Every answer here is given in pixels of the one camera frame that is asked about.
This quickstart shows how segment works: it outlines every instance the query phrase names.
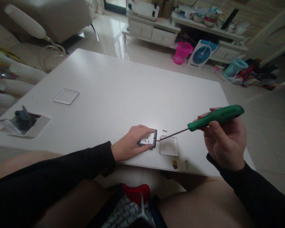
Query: patterned fabric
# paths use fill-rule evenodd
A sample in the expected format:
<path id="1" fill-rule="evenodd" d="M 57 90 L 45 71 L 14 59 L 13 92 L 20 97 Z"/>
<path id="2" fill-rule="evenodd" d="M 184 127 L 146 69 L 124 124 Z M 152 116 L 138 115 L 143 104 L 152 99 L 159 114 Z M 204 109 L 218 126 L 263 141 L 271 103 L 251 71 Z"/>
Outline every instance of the patterned fabric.
<path id="1" fill-rule="evenodd" d="M 128 197 L 124 195 L 119 200 L 113 212 L 110 214 L 101 228 L 128 227 L 139 217 L 143 217 L 150 224 L 150 226 L 156 227 L 152 214 L 149 210 L 149 203 L 142 203 L 142 206 L 144 210 L 141 210 L 136 203 L 131 202 Z"/>

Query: leg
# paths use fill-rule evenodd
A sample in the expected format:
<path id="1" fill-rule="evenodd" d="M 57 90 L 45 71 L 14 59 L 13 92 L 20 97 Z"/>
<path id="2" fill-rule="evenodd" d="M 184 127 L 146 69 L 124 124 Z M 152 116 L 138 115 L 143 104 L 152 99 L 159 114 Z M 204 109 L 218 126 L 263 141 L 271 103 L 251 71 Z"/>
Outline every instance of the leg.
<path id="1" fill-rule="evenodd" d="M 34 227 L 86 227 L 109 197 L 109 192 L 98 183 L 83 180 L 71 192 L 47 209 Z"/>
<path id="2" fill-rule="evenodd" d="M 0 179 L 34 163 L 62 156 L 48 151 L 31 151 L 0 163 Z"/>
<path id="3" fill-rule="evenodd" d="M 233 189 L 220 177 L 176 174 L 188 191 L 159 203 L 168 227 L 253 227 Z"/>
<path id="4" fill-rule="evenodd" d="M 0 178 L 36 162 L 62 156 L 32 151 L 0 163 Z M 109 199 L 110 194 L 92 180 L 81 181 L 72 191 L 46 210 L 34 227 L 86 227 Z"/>

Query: pink basket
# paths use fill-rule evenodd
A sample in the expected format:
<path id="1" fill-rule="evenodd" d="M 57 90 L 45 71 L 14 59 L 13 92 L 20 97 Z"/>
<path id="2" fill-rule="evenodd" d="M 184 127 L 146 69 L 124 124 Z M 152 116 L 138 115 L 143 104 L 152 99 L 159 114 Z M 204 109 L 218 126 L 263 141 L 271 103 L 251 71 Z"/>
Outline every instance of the pink basket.
<path id="1" fill-rule="evenodd" d="M 178 42 L 177 49 L 174 56 L 174 62 L 181 65 L 185 62 L 185 58 L 193 51 L 193 47 L 185 42 Z"/>

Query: fan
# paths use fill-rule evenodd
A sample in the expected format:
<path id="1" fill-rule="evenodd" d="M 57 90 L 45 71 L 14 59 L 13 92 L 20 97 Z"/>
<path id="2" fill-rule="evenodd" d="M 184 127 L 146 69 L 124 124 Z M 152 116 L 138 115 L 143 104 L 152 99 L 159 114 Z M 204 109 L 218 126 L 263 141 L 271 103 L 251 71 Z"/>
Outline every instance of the fan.
<path id="1" fill-rule="evenodd" d="M 217 45 L 210 41 L 200 40 L 191 54 L 188 63 L 203 66 L 217 49 Z"/>

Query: blue basket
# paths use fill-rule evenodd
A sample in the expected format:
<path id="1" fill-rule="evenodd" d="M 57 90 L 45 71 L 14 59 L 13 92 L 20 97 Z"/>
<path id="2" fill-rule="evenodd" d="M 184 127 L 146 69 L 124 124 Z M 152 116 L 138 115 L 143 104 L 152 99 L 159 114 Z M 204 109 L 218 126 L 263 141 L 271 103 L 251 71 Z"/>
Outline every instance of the blue basket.
<path id="1" fill-rule="evenodd" d="M 233 60 L 233 63 L 229 65 L 229 67 L 226 68 L 223 75 L 225 78 L 230 78 L 234 76 L 237 72 L 246 69 L 248 67 L 248 64 L 239 59 Z"/>

